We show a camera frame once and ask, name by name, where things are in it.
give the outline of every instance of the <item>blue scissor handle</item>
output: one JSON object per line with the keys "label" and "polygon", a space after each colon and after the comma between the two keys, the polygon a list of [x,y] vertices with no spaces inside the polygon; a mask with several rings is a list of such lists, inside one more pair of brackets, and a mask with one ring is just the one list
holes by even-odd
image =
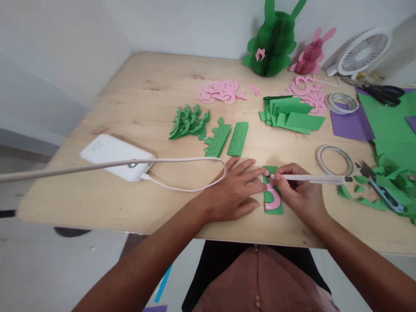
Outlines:
{"label": "blue scissor handle", "polygon": [[395,212],[404,212],[405,208],[402,206],[397,199],[390,193],[390,191],[383,187],[378,186],[372,179],[370,179],[371,186],[376,190],[377,194],[383,199],[386,205],[389,207],[390,210]]}

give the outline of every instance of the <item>floor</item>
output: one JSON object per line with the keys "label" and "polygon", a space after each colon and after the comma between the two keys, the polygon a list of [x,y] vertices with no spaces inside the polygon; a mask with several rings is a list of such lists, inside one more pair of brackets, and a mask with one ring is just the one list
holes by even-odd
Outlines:
{"label": "floor", "polygon": [[[42,169],[31,161],[0,157],[0,173]],[[0,210],[16,209],[32,182],[0,184]],[[58,236],[53,226],[0,219],[0,311],[70,311],[118,261],[127,233],[91,231]],[[193,240],[173,264],[159,305],[181,311],[203,240]],[[326,250],[312,250],[341,311],[371,311]],[[416,257],[385,256],[416,279]],[[156,306],[157,289],[147,306]]]}

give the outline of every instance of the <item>fan grille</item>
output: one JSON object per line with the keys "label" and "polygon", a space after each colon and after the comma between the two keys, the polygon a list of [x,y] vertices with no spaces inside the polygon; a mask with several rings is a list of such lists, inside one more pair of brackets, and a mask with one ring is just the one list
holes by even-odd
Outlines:
{"label": "fan grille", "polygon": [[348,52],[341,64],[345,72],[354,72],[368,66],[386,48],[389,38],[384,33],[372,35]]}

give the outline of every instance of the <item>double-sided tape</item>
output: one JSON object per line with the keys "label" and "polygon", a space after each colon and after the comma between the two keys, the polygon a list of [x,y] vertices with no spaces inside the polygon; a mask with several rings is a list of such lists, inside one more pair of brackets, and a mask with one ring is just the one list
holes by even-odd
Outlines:
{"label": "double-sided tape", "polygon": [[318,165],[319,165],[319,167],[321,167],[323,172],[325,172],[327,175],[336,176],[336,174],[333,173],[331,170],[329,170],[324,165],[324,162],[322,161],[322,152],[326,149],[334,150],[334,151],[338,152],[342,157],[345,158],[345,160],[347,161],[347,164],[348,164],[348,172],[345,176],[350,176],[354,173],[354,162],[352,161],[351,157],[346,152],[341,150],[340,148],[335,147],[335,146],[331,146],[331,145],[324,145],[316,153],[316,161],[318,162]]}
{"label": "double-sided tape", "polygon": [[[336,99],[343,101],[348,106],[348,109],[345,110],[337,106],[337,104],[334,103],[334,100]],[[329,94],[326,97],[325,103],[331,111],[339,115],[351,114],[355,112],[360,106],[360,104],[354,98],[345,93]]]}

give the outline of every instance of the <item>white power bank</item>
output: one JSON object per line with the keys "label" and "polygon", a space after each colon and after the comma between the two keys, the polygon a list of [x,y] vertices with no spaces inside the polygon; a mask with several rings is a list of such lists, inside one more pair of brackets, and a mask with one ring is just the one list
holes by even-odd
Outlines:
{"label": "white power bank", "polygon": [[[108,134],[100,134],[81,152],[81,158],[91,163],[108,163],[129,159],[154,159],[156,156]],[[153,163],[132,164],[105,168],[105,170],[127,180],[138,182]]]}

